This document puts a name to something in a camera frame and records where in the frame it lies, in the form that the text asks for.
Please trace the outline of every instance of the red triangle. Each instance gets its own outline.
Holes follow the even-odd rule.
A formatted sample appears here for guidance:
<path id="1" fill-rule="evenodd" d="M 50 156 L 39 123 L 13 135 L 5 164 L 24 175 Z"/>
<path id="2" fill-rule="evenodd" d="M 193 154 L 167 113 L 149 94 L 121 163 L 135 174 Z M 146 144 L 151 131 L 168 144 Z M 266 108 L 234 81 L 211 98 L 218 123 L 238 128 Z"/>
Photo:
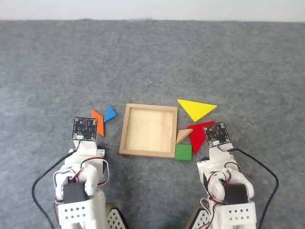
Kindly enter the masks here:
<path id="1" fill-rule="evenodd" d="M 205 134 L 203 132 L 203 127 L 214 124 L 215 121 L 210 121 L 207 123 L 199 123 L 195 125 L 189 125 L 188 129 L 193 129 L 190 133 L 190 141 L 193 146 L 194 154 L 196 155 L 205 141 Z"/>

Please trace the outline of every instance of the orange triangle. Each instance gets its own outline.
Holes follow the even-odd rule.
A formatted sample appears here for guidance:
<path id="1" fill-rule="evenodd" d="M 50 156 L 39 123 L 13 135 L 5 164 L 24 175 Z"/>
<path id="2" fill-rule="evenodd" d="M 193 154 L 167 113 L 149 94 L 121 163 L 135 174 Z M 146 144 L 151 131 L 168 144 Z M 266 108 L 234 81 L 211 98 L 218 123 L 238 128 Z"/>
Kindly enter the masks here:
<path id="1" fill-rule="evenodd" d="M 92 110 L 92 118 L 97 118 L 97 132 L 104 137 L 104 118 L 97 111 Z"/>

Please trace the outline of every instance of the perforated plate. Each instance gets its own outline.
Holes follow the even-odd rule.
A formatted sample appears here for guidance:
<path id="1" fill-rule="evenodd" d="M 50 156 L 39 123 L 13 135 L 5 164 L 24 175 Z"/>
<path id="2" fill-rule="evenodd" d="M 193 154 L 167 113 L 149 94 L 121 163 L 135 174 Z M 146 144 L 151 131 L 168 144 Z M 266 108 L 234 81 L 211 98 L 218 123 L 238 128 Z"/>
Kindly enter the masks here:
<path id="1" fill-rule="evenodd" d="M 256 223 L 255 203 L 223 205 L 218 216 L 223 226 Z"/>
<path id="2" fill-rule="evenodd" d="M 126 229 L 123 219 L 117 209 L 111 209 L 107 216 L 108 229 Z"/>
<path id="3" fill-rule="evenodd" d="M 60 225 L 81 223 L 95 219 L 93 199 L 70 204 L 59 204 L 58 215 Z"/>
<path id="4" fill-rule="evenodd" d="M 199 210 L 199 213 L 197 214 L 197 218 L 195 219 L 191 229 L 199 229 L 205 224 L 208 224 L 210 221 L 210 215 L 206 212 L 206 210 Z"/>

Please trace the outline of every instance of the green block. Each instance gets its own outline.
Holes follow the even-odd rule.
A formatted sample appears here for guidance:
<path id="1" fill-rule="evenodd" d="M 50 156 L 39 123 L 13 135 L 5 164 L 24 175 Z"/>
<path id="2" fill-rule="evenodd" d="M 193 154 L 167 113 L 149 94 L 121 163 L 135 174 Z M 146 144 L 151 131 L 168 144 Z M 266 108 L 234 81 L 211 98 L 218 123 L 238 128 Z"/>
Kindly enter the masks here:
<path id="1" fill-rule="evenodd" d="M 192 160 L 192 145 L 176 145 L 175 159 L 178 161 L 191 161 Z"/>

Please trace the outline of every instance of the circuit board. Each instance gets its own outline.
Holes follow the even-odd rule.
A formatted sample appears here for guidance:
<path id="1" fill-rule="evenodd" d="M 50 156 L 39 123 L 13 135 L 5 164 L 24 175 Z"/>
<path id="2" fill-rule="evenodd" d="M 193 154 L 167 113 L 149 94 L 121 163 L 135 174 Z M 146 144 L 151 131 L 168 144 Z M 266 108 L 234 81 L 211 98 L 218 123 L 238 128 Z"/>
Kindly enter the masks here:
<path id="1" fill-rule="evenodd" d="M 83 141 L 95 141 L 97 130 L 97 118 L 81 118 L 74 119 L 73 140 L 82 139 Z"/>
<path id="2" fill-rule="evenodd" d="M 230 142 L 224 122 L 215 123 L 203 128 L 209 148 Z"/>

